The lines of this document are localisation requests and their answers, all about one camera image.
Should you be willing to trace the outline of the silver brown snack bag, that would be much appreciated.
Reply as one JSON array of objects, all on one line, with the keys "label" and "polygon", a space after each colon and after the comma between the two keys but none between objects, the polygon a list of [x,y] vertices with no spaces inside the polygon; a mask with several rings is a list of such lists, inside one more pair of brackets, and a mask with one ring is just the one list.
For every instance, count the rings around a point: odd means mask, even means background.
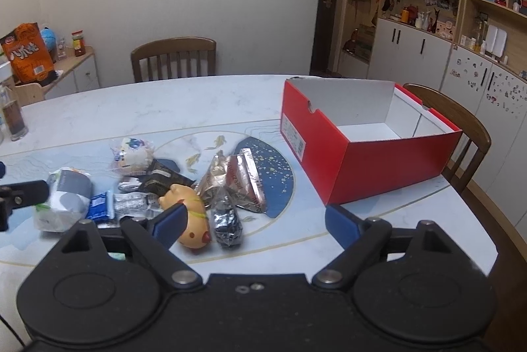
[{"label": "silver brown snack bag", "polygon": [[196,193],[206,209],[209,209],[216,192],[225,186],[229,158],[219,150],[212,158],[206,173],[199,181]]}]

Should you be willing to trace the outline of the blue wafer snack packet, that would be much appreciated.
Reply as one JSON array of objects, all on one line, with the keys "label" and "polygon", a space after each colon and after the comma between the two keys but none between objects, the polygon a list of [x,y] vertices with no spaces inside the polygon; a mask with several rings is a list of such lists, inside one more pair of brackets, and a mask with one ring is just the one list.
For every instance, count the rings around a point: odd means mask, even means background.
[{"label": "blue wafer snack packet", "polygon": [[114,219],[113,192],[106,191],[91,198],[86,219],[96,224],[110,222]]}]

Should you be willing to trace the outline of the clear bag of black parts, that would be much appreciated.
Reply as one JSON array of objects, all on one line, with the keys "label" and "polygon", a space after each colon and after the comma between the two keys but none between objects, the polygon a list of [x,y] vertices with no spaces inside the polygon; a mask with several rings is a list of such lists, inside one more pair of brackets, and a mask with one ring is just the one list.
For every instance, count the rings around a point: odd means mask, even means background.
[{"label": "clear bag of black parts", "polygon": [[224,248],[241,245],[243,225],[230,193],[225,188],[216,188],[211,200],[212,229],[218,244]]}]

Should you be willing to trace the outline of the glass bottle dark liquid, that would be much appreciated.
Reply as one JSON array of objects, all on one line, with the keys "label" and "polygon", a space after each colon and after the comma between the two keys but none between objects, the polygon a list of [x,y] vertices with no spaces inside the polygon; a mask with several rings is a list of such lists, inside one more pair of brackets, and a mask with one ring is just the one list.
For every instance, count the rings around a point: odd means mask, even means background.
[{"label": "glass bottle dark liquid", "polygon": [[24,137],[28,132],[28,127],[24,121],[17,97],[7,84],[1,84],[1,110],[11,140],[16,142]]}]

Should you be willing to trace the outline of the silver red snack bag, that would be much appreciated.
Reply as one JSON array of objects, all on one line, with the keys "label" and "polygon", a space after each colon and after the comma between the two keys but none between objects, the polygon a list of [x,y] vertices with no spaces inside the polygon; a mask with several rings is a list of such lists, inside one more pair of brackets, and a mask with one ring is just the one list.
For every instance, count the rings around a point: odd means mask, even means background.
[{"label": "silver red snack bag", "polygon": [[264,214],[267,210],[264,188],[250,148],[228,157],[225,185],[236,207]]}]

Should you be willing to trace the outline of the white low cabinet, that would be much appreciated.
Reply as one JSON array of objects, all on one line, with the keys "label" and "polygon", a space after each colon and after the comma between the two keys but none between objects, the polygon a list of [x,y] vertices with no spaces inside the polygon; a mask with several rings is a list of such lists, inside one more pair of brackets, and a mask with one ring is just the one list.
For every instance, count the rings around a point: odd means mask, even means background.
[{"label": "white low cabinet", "polygon": [[40,84],[15,86],[17,98],[22,106],[100,88],[95,52],[91,46],[86,47],[86,53],[81,57],[76,57],[73,49],[68,48],[67,57],[58,60],[54,67],[57,73],[62,73],[47,86]]}]

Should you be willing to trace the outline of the white wall cabinet unit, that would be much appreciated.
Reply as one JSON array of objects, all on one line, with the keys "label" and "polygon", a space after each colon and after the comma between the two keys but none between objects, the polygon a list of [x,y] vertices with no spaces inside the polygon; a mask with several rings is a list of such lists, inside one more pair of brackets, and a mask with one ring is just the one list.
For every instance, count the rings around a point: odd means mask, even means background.
[{"label": "white wall cabinet unit", "polygon": [[484,124],[473,181],[526,230],[526,0],[347,0],[343,53],[357,78],[414,83]]}]

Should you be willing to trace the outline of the red lidded jar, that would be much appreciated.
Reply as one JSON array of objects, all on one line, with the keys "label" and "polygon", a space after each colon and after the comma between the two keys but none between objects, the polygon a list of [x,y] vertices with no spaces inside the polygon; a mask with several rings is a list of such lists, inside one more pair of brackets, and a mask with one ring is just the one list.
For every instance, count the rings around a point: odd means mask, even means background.
[{"label": "red lidded jar", "polygon": [[71,34],[72,47],[76,57],[81,57],[86,54],[86,46],[84,42],[84,35],[82,30],[75,31]]}]

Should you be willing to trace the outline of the blueberry bread package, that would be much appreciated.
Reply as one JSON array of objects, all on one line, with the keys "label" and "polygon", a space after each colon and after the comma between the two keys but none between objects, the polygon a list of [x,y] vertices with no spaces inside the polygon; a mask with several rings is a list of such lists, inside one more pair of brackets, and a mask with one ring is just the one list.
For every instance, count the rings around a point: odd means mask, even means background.
[{"label": "blueberry bread package", "polygon": [[111,147],[114,172],[122,176],[142,176],[153,162],[153,145],[140,138],[124,137]]}]

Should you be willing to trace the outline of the yellow spotted pig toy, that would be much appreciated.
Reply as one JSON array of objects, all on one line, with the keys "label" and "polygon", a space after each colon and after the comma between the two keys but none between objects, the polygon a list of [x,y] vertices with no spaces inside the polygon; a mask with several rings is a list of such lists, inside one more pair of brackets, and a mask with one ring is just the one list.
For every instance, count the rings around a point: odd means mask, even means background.
[{"label": "yellow spotted pig toy", "polygon": [[187,209],[187,227],[178,239],[182,246],[190,250],[201,250],[211,242],[205,205],[192,188],[173,183],[169,191],[159,197],[158,202],[163,210],[176,204],[183,204]]}]

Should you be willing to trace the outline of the white grey tissue pack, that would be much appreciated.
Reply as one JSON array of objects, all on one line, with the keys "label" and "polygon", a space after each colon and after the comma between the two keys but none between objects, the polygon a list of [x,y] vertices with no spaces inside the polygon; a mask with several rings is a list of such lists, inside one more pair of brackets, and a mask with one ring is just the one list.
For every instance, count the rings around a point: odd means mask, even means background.
[{"label": "white grey tissue pack", "polygon": [[86,217],[93,184],[90,175],[62,167],[48,176],[49,197],[35,206],[34,225],[39,231],[63,233]]}]

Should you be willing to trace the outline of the wooden chair behind table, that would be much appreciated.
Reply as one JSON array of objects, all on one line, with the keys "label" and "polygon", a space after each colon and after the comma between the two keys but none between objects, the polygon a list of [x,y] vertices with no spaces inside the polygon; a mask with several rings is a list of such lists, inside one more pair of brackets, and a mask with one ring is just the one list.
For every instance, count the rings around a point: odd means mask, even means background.
[{"label": "wooden chair behind table", "polygon": [[185,36],[147,42],[130,54],[136,83],[216,74],[215,40]]}]

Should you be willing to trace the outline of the silver foil printed pouch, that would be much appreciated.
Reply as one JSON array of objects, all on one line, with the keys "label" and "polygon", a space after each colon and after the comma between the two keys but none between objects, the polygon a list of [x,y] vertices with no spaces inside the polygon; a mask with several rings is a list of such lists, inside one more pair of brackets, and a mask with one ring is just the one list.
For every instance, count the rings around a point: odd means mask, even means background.
[{"label": "silver foil printed pouch", "polygon": [[161,207],[153,193],[130,192],[113,195],[113,212],[117,219],[125,216],[153,218]]}]

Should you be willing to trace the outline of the black gold snack packet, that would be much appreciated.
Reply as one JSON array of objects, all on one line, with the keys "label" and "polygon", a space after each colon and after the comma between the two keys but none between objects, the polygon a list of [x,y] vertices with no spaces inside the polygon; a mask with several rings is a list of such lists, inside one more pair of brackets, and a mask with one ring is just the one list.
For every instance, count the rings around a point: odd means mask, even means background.
[{"label": "black gold snack packet", "polygon": [[154,159],[140,178],[139,192],[163,197],[174,184],[192,187],[195,181],[180,173],[177,164],[168,159]]}]

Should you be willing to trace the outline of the red cardboard shoe box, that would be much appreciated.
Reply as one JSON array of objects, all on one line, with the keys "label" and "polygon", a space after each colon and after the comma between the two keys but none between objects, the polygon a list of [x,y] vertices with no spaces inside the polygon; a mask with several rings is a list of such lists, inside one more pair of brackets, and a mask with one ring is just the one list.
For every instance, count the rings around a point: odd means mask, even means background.
[{"label": "red cardboard shoe box", "polygon": [[281,134],[324,204],[439,176],[461,133],[390,81],[309,76],[284,83]]}]

